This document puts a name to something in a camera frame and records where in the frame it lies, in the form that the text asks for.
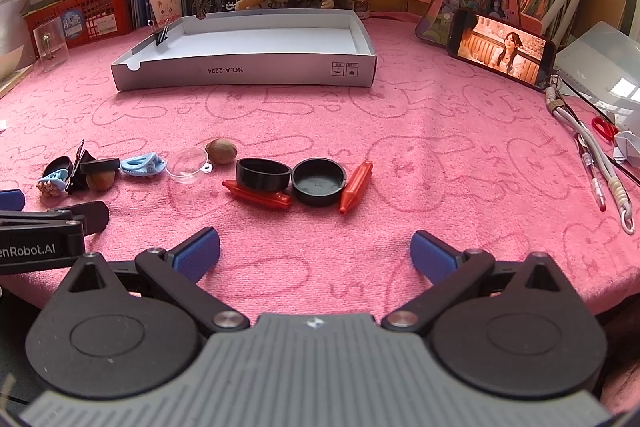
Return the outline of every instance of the smartphone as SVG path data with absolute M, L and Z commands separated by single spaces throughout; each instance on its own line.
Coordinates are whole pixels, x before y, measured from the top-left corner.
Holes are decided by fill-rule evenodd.
M 468 9 L 453 15 L 447 52 L 539 91 L 549 86 L 556 59 L 552 41 Z

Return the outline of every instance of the red plastic tube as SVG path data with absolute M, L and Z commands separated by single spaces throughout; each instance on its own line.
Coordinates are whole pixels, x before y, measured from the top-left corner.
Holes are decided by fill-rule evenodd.
M 257 192 L 250 188 L 242 187 L 236 180 L 225 180 L 222 186 L 226 187 L 236 198 L 261 204 L 276 210 L 287 210 L 291 206 L 291 198 L 282 192 Z
M 373 162 L 363 162 L 357 169 L 353 171 L 351 178 L 347 182 L 347 186 L 340 196 L 340 210 L 344 215 L 353 210 L 360 201 L 371 181 L 371 171 L 373 170 Z

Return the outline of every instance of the red pen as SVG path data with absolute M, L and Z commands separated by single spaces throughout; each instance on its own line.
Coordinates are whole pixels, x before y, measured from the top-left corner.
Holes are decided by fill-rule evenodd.
M 604 212 L 607 210 L 607 203 L 605 202 L 600 182 L 596 178 L 596 172 L 593 167 L 593 157 L 591 156 L 589 149 L 587 149 L 587 144 L 579 133 L 574 134 L 574 140 L 575 144 L 578 146 L 578 154 L 582 160 L 582 165 L 584 165 L 584 169 L 587 171 L 587 174 L 591 179 L 591 192 L 593 193 L 593 197 L 595 198 L 600 211 Z

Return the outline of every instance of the red scissors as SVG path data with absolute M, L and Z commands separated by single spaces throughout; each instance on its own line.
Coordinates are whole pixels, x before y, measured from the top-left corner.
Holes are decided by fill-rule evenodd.
M 609 123 L 607 120 L 599 116 L 591 120 L 591 125 L 593 126 L 595 132 L 597 132 L 608 142 L 613 142 L 613 137 L 620 132 L 615 125 Z

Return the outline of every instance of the cable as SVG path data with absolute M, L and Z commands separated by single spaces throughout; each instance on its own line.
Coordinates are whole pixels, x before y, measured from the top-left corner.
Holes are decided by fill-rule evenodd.
M 572 86 L 570 86 L 569 84 L 563 82 L 562 83 L 563 86 L 568 87 L 569 89 L 571 89 L 583 102 L 587 103 L 593 110 L 595 110 L 601 117 L 603 120 L 609 122 L 612 125 L 615 125 L 616 123 L 614 121 L 611 121 L 611 119 L 606 115 L 606 113 L 602 112 L 600 110 L 600 108 L 597 105 L 594 105 L 594 103 L 592 103 L 590 100 L 587 100 L 587 98 L 578 90 L 574 89 Z M 580 121 L 579 118 L 577 118 L 577 116 L 575 116 L 575 113 L 573 112 L 573 110 L 571 110 L 571 108 L 567 105 L 566 106 L 567 110 L 569 110 L 572 115 L 574 115 L 575 119 Z M 631 172 L 629 172 L 624 166 L 620 165 L 618 162 L 616 162 L 613 158 L 611 158 L 609 155 L 605 155 L 607 156 L 607 159 L 611 162 L 611 164 L 616 168 L 619 169 L 620 171 L 623 172 L 623 174 L 629 178 L 631 181 L 633 181 L 638 187 L 640 187 L 640 179 L 638 179 L 636 176 L 634 176 L 633 174 L 631 174 Z
M 620 213 L 620 223 L 622 229 L 629 235 L 636 231 L 636 225 L 633 219 L 633 209 L 631 201 L 626 193 L 625 187 L 622 186 L 620 179 L 616 175 L 614 166 L 609 157 L 604 153 L 602 147 L 591 134 L 591 131 L 577 118 L 574 111 L 566 105 L 564 98 L 559 93 L 556 86 L 547 87 L 545 89 L 545 102 L 548 111 L 562 123 L 567 124 L 576 133 L 582 136 L 587 148 L 590 150 L 598 169 L 604 176 L 609 186 L 609 192 L 616 202 L 616 207 Z

